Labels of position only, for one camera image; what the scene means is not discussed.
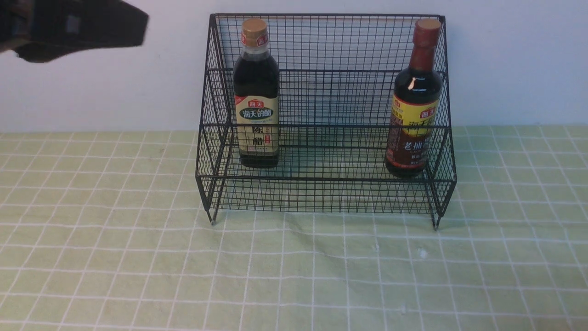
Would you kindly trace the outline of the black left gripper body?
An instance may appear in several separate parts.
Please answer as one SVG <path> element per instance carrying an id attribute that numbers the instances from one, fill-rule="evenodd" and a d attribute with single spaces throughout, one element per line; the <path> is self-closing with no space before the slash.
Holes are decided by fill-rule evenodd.
<path id="1" fill-rule="evenodd" d="M 0 50 L 28 63 L 141 46 L 149 15 L 124 0 L 3 0 Z"/>

